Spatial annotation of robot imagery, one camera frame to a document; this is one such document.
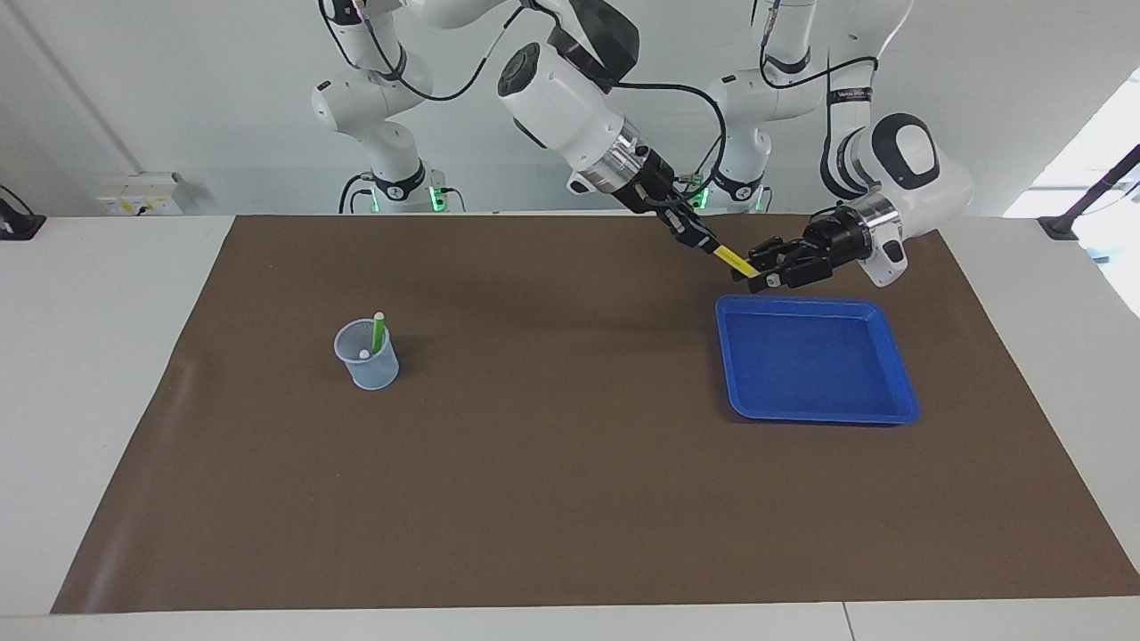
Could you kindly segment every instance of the yellow object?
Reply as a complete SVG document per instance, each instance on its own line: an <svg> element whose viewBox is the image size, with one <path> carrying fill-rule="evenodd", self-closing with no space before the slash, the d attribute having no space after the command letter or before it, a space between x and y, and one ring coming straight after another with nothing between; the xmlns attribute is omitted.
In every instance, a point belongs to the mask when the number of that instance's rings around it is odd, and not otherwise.
<svg viewBox="0 0 1140 641"><path fill-rule="evenodd" d="M747 260L740 258L740 255L736 252L730 250L724 245L717 248L717 250L712 253L716 254L716 257L719 258L720 260L727 262L730 267L732 267L736 271L740 271L744 276L748 276L749 278L758 278L760 276L760 273L757 271L755 267L749 265Z"/></svg>

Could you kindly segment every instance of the brown mat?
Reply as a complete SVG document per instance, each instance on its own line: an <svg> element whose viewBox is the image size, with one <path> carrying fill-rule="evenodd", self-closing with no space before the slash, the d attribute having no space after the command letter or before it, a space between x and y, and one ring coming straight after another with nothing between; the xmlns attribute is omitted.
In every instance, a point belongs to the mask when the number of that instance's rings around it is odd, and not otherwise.
<svg viewBox="0 0 1140 641"><path fill-rule="evenodd" d="M656 220L242 218L54 611L1140 593L944 242L909 246L889 290L801 293L887 310L922 421L773 425L726 398L741 287ZM366 393L332 342L376 308L404 371Z"/></svg>

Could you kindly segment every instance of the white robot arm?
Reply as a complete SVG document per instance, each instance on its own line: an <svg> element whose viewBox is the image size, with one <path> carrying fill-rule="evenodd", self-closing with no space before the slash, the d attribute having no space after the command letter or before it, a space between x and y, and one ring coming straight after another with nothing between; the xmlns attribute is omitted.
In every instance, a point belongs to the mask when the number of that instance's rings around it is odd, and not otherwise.
<svg viewBox="0 0 1140 641"><path fill-rule="evenodd" d="M750 211L763 192L772 155L772 139L764 130L765 124L811 113L823 98L819 87L797 84L820 71L809 42L815 0L789 0L780 5L779 22L767 19L774 3L775 0L757 2L752 15L752 40L764 51L763 72L760 67L738 71L709 88L724 112L728 143L724 162L712 176L708 206Z"/></svg>
<svg viewBox="0 0 1140 641"><path fill-rule="evenodd" d="M389 121L424 102L407 86L430 92L431 70L396 35L392 11L400 8L399 2L357 2L359 7L352 0L318 0L328 31L352 68L314 89L312 109L323 124L364 145L372 167L369 181L382 211L438 210L433 187L442 187L442 175L420 159L412 131ZM361 19L361 8L370 27Z"/></svg>
<svg viewBox="0 0 1140 641"><path fill-rule="evenodd" d="M782 11L774 0L773 19ZM885 287L906 270L903 242L962 213L974 197L974 178L935 143L918 117L896 113L872 129L872 80L878 58L902 27L913 0L856 0L828 73L828 136L820 172L836 196L847 200L813 220L804 237L772 238L749 253L760 271L752 291L803 286L858 261Z"/></svg>
<svg viewBox="0 0 1140 641"><path fill-rule="evenodd" d="M469 24L500 2L405 0L438 27ZM723 246L675 186L675 172L606 94L637 64L640 33L603 0L521 0L554 18L546 43L523 47L498 84L503 104L531 140L559 153L573 170L568 187L614 196L638 213L653 212L681 243L715 254L743 277L758 271Z"/></svg>

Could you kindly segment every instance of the plastic tray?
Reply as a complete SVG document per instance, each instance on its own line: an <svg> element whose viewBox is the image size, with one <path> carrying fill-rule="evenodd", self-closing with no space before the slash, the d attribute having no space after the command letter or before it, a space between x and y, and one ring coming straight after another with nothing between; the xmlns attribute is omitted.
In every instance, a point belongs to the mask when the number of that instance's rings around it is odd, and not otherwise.
<svg viewBox="0 0 1140 641"><path fill-rule="evenodd" d="M887 316L857 300L717 302L732 406L754 420L904 425L919 419Z"/></svg>

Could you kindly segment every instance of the power socket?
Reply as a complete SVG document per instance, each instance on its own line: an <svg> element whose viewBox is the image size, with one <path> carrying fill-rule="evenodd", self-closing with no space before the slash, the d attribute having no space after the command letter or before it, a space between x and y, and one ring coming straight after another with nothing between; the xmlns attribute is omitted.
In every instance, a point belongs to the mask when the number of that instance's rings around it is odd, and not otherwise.
<svg viewBox="0 0 1140 641"><path fill-rule="evenodd" d="M186 187L171 173L104 179L96 200L108 216L182 216L190 205Z"/></svg>

